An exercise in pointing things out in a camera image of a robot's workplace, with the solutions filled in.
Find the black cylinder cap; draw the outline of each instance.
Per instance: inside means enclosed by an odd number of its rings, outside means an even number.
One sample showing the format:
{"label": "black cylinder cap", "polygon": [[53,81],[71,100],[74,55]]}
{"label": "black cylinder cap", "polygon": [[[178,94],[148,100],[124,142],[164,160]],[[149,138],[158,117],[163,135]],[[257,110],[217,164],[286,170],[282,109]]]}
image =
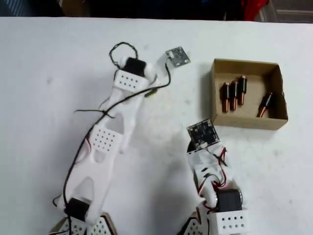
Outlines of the black cylinder cap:
{"label": "black cylinder cap", "polygon": [[272,92],[266,93],[266,95],[264,96],[264,99],[263,99],[263,106],[268,107],[271,104],[272,98],[273,98]]}
{"label": "black cylinder cap", "polygon": [[230,84],[230,96],[232,98],[237,98],[238,97],[238,82],[233,81]]}
{"label": "black cylinder cap", "polygon": [[223,99],[229,99],[230,98],[230,89],[229,89],[229,84],[228,83],[224,83],[222,86],[222,96]]}
{"label": "black cylinder cap", "polygon": [[246,76],[241,76],[239,78],[239,92],[240,93],[246,93]]}

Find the black wire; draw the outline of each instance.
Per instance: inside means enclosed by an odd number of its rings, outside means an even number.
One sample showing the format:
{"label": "black wire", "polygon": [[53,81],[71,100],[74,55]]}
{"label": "black wire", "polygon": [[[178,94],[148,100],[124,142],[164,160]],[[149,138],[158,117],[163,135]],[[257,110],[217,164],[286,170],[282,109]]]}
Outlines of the black wire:
{"label": "black wire", "polygon": [[129,44],[129,43],[126,43],[126,42],[120,42],[120,43],[116,44],[116,45],[113,46],[113,48],[110,50],[110,52],[109,52],[109,57],[110,57],[112,63],[113,63],[119,70],[121,69],[121,67],[118,65],[118,63],[117,63],[116,61],[113,60],[112,53],[113,53],[113,51],[115,51],[115,49],[117,49],[120,45],[128,45],[130,48],[132,48],[132,49],[134,50],[134,52],[135,52],[135,58],[138,59],[138,51],[136,50],[136,48],[135,48],[133,45],[131,45],[131,44]]}
{"label": "black wire", "polygon": [[225,166],[227,166],[226,162],[222,159],[222,156],[217,156],[215,153],[211,153],[208,149],[208,147],[206,148],[206,150],[209,152],[209,154],[212,154],[217,160],[220,160]]}
{"label": "black wire", "polygon": [[[109,56],[110,56],[112,62],[113,62],[115,65],[116,65],[116,62],[115,62],[115,61],[113,60],[113,58],[112,58],[112,52],[113,52],[118,46],[120,46],[120,45],[122,45],[122,44],[129,45],[131,48],[133,48],[134,51],[135,51],[135,53],[136,53],[136,59],[138,58],[138,53],[137,53],[137,50],[135,49],[134,46],[132,46],[132,45],[130,45],[130,44],[128,44],[128,43],[125,43],[125,42],[121,42],[121,43],[116,44],[116,45],[111,49],[111,51],[109,52]],[[144,89],[144,90],[142,90],[142,91],[139,91],[139,92],[137,92],[137,93],[135,93],[135,94],[133,94],[133,95],[130,95],[130,96],[124,98],[123,100],[121,100],[121,101],[119,101],[119,102],[113,104],[113,105],[112,105],[111,107],[109,107],[106,111],[101,111],[103,114],[102,114],[102,116],[94,123],[94,125],[98,124],[98,122],[99,122],[103,117],[105,117],[106,115],[109,115],[108,112],[109,112],[110,110],[112,110],[116,105],[118,105],[118,104],[120,104],[120,103],[123,103],[123,102],[125,102],[125,101],[127,101],[127,100],[129,100],[129,99],[131,99],[131,98],[133,98],[133,97],[135,97],[135,96],[137,96],[137,95],[140,95],[140,94],[142,94],[142,93],[151,91],[151,90],[153,90],[153,89],[160,89],[160,88],[164,88],[164,87],[169,86],[169,85],[171,84],[172,78],[171,78],[171,73],[170,73],[170,71],[169,71],[169,69],[168,69],[168,66],[167,66],[167,60],[166,60],[166,62],[165,62],[165,69],[166,69],[167,74],[168,74],[168,83],[166,83],[165,85],[161,85],[161,86],[156,86],[156,87],[151,87],[151,88]],[[71,172],[72,172],[72,170],[73,170],[73,168],[74,168],[74,165],[75,165],[76,160],[77,160],[77,158],[78,158],[79,152],[80,152],[80,150],[81,150],[82,147],[83,147],[83,144],[84,144],[84,142],[85,142],[85,139],[88,138],[88,136],[89,136],[90,132],[92,131],[94,125],[88,130],[87,134],[85,135],[85,137],[83,138],[82,142],[80,143],[80,145],[79,145],[79,147],[78,147],[78,150],[77,150],[77,152],[76,152],[76,155],[75,155],[75,157],[74,157],[74,160],[73,160],[73,162],[72,162],[72,164],[71,164],[71,166],[69,167],[69,170],[68,170],[68,172],[67,172],[67,176],[66,176],[66,178],[65,178],[64,185],[63,185],[63,200],[64,200],[64,204],[65,204],[65,209],[66,209],[67,206],[68,206],[68,202],[67,202],[67,198],[66,198],[66,187],[67,187],[67,182],[68,182],[69,176],[70,176],[70,174],[71,174]],[[70,216],[69,216],[69,215],[67,215],[67,219],[68,219],[69,234],[71,235],[71,233],[72,233],[72,228],[71,228],[71,219],[70,219]]]}
{"label": "black wire", "polygon": [[144,90],[142,90],[142,91],[139,91],[139,92],[137,92],[137,93],[135,93],[135,94],[132,94],[132,95],[126,97],[125,99],[123,99],[123,100],[121,100],[121,101],[116,102],[115,104],[113,104],[111,107],[109,107],[109,108],[105,111],[105,113],[108,113],[108,112],[109,112],[110,110],[112,110],[116,105],[118,105],[118,104],[120,104],[120,103],[123,103],[123,102],[125,102],[125,101],[127,101],[127,100],[129,100],[129,99],[131,99],[131,98],[133,98],[133,97],[135,97],[135,96],[137,96],[137,95],[139,95],[139,94],[142,94],[142,93],[145,93],[145,92],[149,92],[149,91],[154,90],[154,89],[164,88],[164,87],[167,87],[168,85],[170,85],[170,84],[171,84],[171,81],[172,81],[172,78],[171,78],[171,73],[170,73],[170,71],[169,71],[168,66],[167,66],[166,63],[167,63],[167,60],[166,60],[166,62],[165,62],[165,69],[166,69],[166,72],[167,72],[167,74],[168,74],[168,82],[167,82],[165,85],[156,86],[156,87],[150,87],[150,88],[144,89]]}
{"label": "black wire", "polygon": [[62,234],[62,233],[66,233],[68,230],[69,230],[69,228],[68,228],[68,229],[66,229],[66,230],[64,230],[64,231],[55,232],[55,233],[49,233],[48,235]]}
{"label": "black wire", "polygon": [[61,197],[61,195],[59,194],[58,196],[56,196],[55,198],[52,199],[52,204],[57,207],[57,204],[55,203],[55,200],[57,200],[59,197]]}
{"label": "black wire", "polygon": [[103,114],[105,113],[110,118],[115,118],[115,117],[112,117],[109,114],[107,114],[106,111],[97,110],[97,109],[77,109],[77,110],[74,111],[74,113],[76,113],[76,112],[100,112],[100,113],[103,113]]}

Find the cable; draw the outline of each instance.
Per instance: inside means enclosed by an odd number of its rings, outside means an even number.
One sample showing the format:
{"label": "cable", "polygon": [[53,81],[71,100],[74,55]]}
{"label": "cable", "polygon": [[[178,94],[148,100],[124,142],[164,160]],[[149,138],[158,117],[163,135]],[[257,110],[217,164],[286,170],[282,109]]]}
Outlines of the cable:
{"label": "cable", "polygon": [[219,161],[219,164],[220,164],[220,162],[222,162],[225,166],[227,166],[227,164],[225,162],[225,152],[227,152],[225,147],[223,147],[223,149],[221,150],[220,156],[217,156],[215,153],[211,153],[209,151],[208,147],[206,148],[206,150],[209,152],[209,154],[213,155]]}
{"label": "cable", "polygon": [[57,204],[55,203],[55,200],[57,200],[59,197],[61,197],[61,194],[59,194],[58,196],[56,196],[55,198],[52,199],[52,204],[57,207]]}
{"label": "cable", "polygon": [[64,230],[64,231],[61,231],[61,232],[53,232],[53,233],[49,233],[49,234],[47,234],[47,235],[62,234],[62,233],[66,233],[68,230],[69,230],[69,228],[68,228],[68,229],[66,229],[66,230]]}
{"label": "cable", "polygon": [[[113,64],[114,64],[115,66],[117,66],[118,68],[120,68],[120,66],[118,65],[117,62],[115,62],[115,61],[113,60],[112,53],[113,53],[113,51],[114,51],[118,46],[123,45],[123,44],[130,46],[130,47],[135,51],[136,59],[138,58],[138,52],[137,52],[137,50],[135,49],[134,46],[132,46],[132,45],[130,45],[129,43],[126,43],[126,42],[118,43],[118,44],[116,44],[116,45],[110,50],[110,52],[109,52],[109,56],[110,56],[110,58],[111,58]],[[168,74],[168,82],[167,82],[165,85],[160,85],[160,86],[156,86],[156,87],[147,88],[147,89],[144,89],[144,90],[142,90],[142,91],[139,91],[139,92],[137,92],[137,93],[135,93],[135,94],[132,94],[132,95],[130,95],[130,96],[124,98],[123,100],[121,100],[121,101],[119,101],[119,102],[116,102],[115,104],[113,104],[112,106],[110,106],[110,107],[109,107],[107,110],[105,110],[105,111],[97,110],[98,112],[102,112],[102,116],[101,116],[101,117],[94,123],[94,125],[88,130],[88,132],[86,133],[86,135],[85,135],[85,137],[83,138],[82,142],[80,143],[80,145],[79,145],[79,147],[78,147],[78,150],[77,150],[77,152],[76,152],[76,154],[75,154],[75,157],[74,157],[74,159],[73,159],[73,162],[72,162],[72,164],[71,164],[71,166],[69,167],[69,170],[68,170],[68,172],[67,172],[67,176],[66,176],[66,178],[65,178],[65,181],[64,181],[64,185],[63,185],[63,200],[64,200],[65,209],[68,207],[68,202],[67,202],[67,198],[66,198],[66,187],[67,187],[67,182],[68,182],[69,176],[70,176],[71,172],[73,171],[74,165],[75,165],[76,160],[77,160],[77,158],[78,158],[78,156],[79,156],[80,150],[81,150],[82,147],[83,147],[83,144],[84,144],[84,142],[85,142],[85,139],[86,139],[86,140],[88,139],[88,136],[89,136],[90,132],[92,131],[93,127],[94,127],[96,124],[98,124],[98,122],[99,122],[102,118],[104,118],[106,115],[109,116],[108,112],[109,112],[110,110],[112,110],[115,106],[117,106],[118,104],[123,103],[123,102],[125,102],[125,101],[127,101],[127,100],[129,100],[129,99],[131,99],[131,98],[133,98],[133,97],[135,97],[135,96],[137,96],[137,95],[140,95],[140,94],[142,94],[142,93],[151,91],[151,90],[153,90],[153,89],[160,89],[160,88],[164,88],[164,87],[169,86],[169,85],[171,84],[172,78],[171,78],[171,73],[170,73],[170,71],[169,71],[169,69],[168,69],[168,66],[167,66],[167,60],[166,60],[166,62],[165,62],[165,69],[166,69],[166,72],[167,72],[167,74]],[[88,111],[95,111],[95,110],[77,110],[77,111],[88,112]],[[72,229],[71,229],[71,218],[70,218],[69,215],[67,215],[67,219],[68,219],[68,228],[69,228],[68,231],[69,231],[69,234],[71,235],[71,233],[72,233]]]}
{"label": "cable", "polygon": [[110,99],[110,97],[106,98],[105,100],[102,101],[102,103],[99,105],[99,109],[101,109],[101,106],[107,102]]}
{"label": "cable", "polygon": [[74,111],[74,113],[76,112],[99,112],[99,113],[105,113],[106,111],[103,111],[103,110],[97,110],[97,109],[77,109]]}
{"label": "cable", "polygon": [[134,50],[134,52],[135,52],[135,58],[138,59],[138,51],[136,50],[136,48],[135,48],[133,45],[131,45],[131,44],[129,44],[129,43],[126,43],[126,42],[120,42],[120,43],[116,44],[116,45],[113,46],[113,48],[110,50],[110,52],[109,52],[109,57],[110,57],[112,63],[113,63],[119,70],[121,69],[121,67],[118,65],[118,63],[117,63],[116,61],[113,60],[112,53],[113,53],[113,51],[115,51],[115,49],[117,49],[120,45],[128,45],[131,49]]}

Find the perforated panel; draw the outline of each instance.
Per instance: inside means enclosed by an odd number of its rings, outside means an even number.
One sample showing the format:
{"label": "perforated panel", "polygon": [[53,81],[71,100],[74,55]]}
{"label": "perforated panel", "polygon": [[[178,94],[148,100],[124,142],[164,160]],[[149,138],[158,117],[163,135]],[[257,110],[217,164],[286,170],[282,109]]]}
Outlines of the perforated panel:
{"label": "perforated panel", "polygon": [[[72,234],[83,235],[87,228],[87,224],[75,218],[71,218],[71,221],[72,221]],[[67,229],[68,229],[68,220],[65,220],[64,224],[59,229],[59,232],[66,231]]]}
{"label": "perforated panel", "polygon": [[98,125],[95,125],[89,140],[92,148],[104,153],[110,153],[110,151],[119,147],[122,135],[107,128],[101,128]]}
{"label": "perforated panel", "polygon": [[[73,235],[111,235],[109,226],[106,220],[103,217],[100,217],[94,226],[87,226],[87,223],[80,221],[75,218],[72,220],[72,234]],[[66,231],[68,229],[68,220],[64,222],[62,227],[59,229],[59,232]]]}
{"label": "perforated panel", "polygon": [[115,76],[116,87],[133,93],[142,90],[145,84],[148,84],[147,79],[123,70],[117,71]]}
{"label": "perforated panel", "polygon": [[184,235],[202,235],[200,224],[196,219],[190,220]]}
{"label": "perforated panel", "polygon": [[106,220],[100,217],[92,228],[87,228],[87,235],[111,235]]}
{"label": "perforated panel", "polygon": [[243,211],[218,212],[209,215],[213,234],[228,235],[246,233],[249,230],[248,213]]}

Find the copper cylinder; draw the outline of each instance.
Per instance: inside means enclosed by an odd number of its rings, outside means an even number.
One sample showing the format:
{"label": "copper cylinder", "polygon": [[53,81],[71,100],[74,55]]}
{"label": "copper cylinder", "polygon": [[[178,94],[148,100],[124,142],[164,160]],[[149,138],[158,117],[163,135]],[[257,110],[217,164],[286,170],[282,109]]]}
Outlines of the copper cylinder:
{"label": "copper cylinder", "polygon": [[230,110],[231,111],[235,111],[236,110],[236,106],[237,106],[237,98],[232,97],[230,99]]}
{"label": "copper cylinder", "polygon": [[265,113],[266,107],[263,107],[259,110],[259,113],[257,115],[257,117],[261,118],[263,117],[264,113]]}
{"label": "copper cylinder", "polygon": [[239,100],[238,100],[238,104],[239,105],[243,105],[245,103],[245,93],[241,93],[240,94],[240,97],[239,97]]}
{"label": "copper cylinder", "polygon": [[228,113],[228,110],[229,110],[229,100],[224,99],[222,103],[222,111],[223,113]]}

